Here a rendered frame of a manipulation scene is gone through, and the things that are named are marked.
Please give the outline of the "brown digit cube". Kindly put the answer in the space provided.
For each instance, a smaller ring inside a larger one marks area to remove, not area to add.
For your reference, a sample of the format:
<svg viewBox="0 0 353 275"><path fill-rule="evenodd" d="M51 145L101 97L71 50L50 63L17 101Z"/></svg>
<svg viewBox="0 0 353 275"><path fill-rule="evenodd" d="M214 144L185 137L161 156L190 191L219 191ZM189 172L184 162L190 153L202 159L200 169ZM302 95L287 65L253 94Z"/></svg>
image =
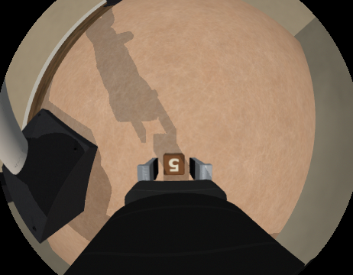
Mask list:
<svg viewBox="0 0 353 275"><path fill-rule="evenodd" d="M182 153L164 154L164 175L184 175L185 160Z"/></svg>

